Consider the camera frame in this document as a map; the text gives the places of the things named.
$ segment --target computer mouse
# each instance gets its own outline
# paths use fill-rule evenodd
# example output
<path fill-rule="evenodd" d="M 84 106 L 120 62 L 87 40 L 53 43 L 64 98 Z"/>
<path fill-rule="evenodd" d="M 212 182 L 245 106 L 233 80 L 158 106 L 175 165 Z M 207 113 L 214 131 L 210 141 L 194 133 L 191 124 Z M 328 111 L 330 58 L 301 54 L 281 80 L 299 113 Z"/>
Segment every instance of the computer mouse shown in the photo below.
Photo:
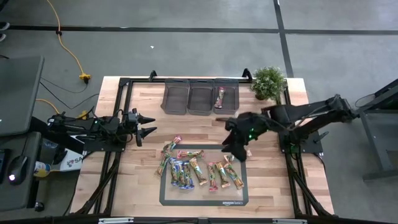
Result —
<path fill-rule="evenodd" d="M 20 155 L 12 159 L 7 170 L 8 181 L 11 185 L 19 185 L 25 180 L 26 166 L 26 156 Z"/>

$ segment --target green plant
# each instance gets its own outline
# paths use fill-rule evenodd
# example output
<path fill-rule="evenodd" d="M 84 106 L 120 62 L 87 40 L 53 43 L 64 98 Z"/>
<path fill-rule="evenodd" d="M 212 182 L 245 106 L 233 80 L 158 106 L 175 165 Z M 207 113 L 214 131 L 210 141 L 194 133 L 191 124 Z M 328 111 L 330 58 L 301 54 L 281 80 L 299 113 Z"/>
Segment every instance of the green plant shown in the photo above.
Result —
<path fill-rule="evenodd" d="M 258 100 L 278 100 L 280 93 L 285 89 L 286 82 L 282 71 L 277 67 L 266 67 L 254 72 L 251 90 L 256 93 Z"/>

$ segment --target black tray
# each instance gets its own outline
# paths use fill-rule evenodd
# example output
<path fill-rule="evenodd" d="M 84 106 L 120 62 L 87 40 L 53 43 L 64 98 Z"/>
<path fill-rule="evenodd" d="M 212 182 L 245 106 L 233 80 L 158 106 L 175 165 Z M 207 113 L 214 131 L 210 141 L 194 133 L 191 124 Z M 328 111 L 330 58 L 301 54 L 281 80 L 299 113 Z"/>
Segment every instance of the black tray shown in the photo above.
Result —
<path fill-rule="evenodd" d="M 213 110 L 213 80 L 190 80 L 188 112 L 192 115 L 208 116 Z"/>
<path fill-rule="evenodd" d="M 216 78 L 214 83 L 214 103 L 218 97 L 218 88 L 224 87 L 222 108 L 215 108 L 216 114 L 235 114 L 239 109 L 239 82 L 232 78 Z"/>
<path fill-rule="evenodd" d="M 164 113 L 185 115 L 187 113 L 188 91 L 189 81 L 187 79 L 166 79 L 163 102 L 160 106 Z"/>

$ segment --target concrete floor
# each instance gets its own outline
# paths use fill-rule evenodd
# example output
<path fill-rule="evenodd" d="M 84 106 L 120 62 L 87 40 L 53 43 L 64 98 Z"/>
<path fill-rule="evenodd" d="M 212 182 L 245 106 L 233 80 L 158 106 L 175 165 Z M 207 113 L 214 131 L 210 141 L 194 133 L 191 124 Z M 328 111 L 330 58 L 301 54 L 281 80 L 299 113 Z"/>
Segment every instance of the concrete floor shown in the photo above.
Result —
<path fill-rule="evenodd" d="M 272 0 L 52 0 L 64 26 L 215 27 L 277 29 Z M 397 30 L 398 2 L 393 0 L 280 0 L 286 29 Z M 13 25 L 56 25 L 44 0 L 13 0 L 0 12 Z M 78 91 L 75 61 L 53 31 L 5 31 L 0 54 L 43 55 L 42 76 Z M 339 93 L 354 105 L 398 75 L 397 35 L 286 35 L 294 77 L 305 79 L 311 102 Z M 240 76 L 244 68 L 278 66 L 285 70 L 279 34 L 183 32 L 64 32 L 63 41 L 93 76 L 78 95 L 50 86 L 68 105 L 99 92 L 105 75 Z M 68 110 L 40 87 L 38 98 L 76 116 L 96 98 Z M 37 103 L 34 115 L 46 120 L 51 107 Z M 326 174 L 335 213 L 346 218 L 398 222 L 398 179 L 365 183 L 377 171 L 362 124 L 331 124 L 322 131 Z M 70 201 L 77 173 L 53 175 L 40 185 L 42 213 L 0 213 L 0 220 L 61 215 Z"/>

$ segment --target wooden table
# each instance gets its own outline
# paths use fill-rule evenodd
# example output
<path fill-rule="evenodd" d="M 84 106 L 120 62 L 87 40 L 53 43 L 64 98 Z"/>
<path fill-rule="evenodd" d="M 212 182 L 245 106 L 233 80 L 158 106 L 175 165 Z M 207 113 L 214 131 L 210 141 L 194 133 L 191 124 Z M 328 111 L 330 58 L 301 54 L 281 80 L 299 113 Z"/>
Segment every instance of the wooden table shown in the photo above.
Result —
<path fill-rule="evenodd" d="M 99 94 L 96 115 L 113 113 L 114 101 L 120 77 L 104 77 Z M 304 81 L 288 78 L 290 100 L 293 105 L 308 103 Z M 253 156 L 246 161 L 249 202 L 244 207 L 176 207 L 159 203 L 160 179 L 154 172 L 160 162 L 160 152 L 176 134 L 182 136 L 181 144 L 220 144 L 228 132 L 224 124 L 211 116 L 174 116 L 160 108 L 164 94 L 163 83 L 136 83 L 132 88 L 130 110 L 137 108 L 144 116 L 156 122 L 144 125 L 157 126 L 157 130 L 142 141 L 142 147 L 134 142 L 126 146 L 122 154 L 116 184 L 112 216 L 119 217 L 226 217 L 226 218 L 279 218 L 293 217 L 292 199 L 284 156 L 279 150 L 277 133 L 271 131 L 252 141 L 248 149 Z M 239 112 L 254 111 L 273 105 L 273 101 L 259 101 L 249 90 L 249 85 L 239 87 Z M 98 185 L 103 164 L 103 152 L 96 152 L 84 160 L 81 168 L 71 212 L 77 211 L 88 200 Z M 314 196 L 333 213 L 328 183 L 321 162 L 312 154 L 304 154 L 303 164 L 307 184 Z M 108 190 L 104 191 L 102 207 L 105 207 Z M 302 193 L 298 191 L 300 207 L 304 211 Z"/>

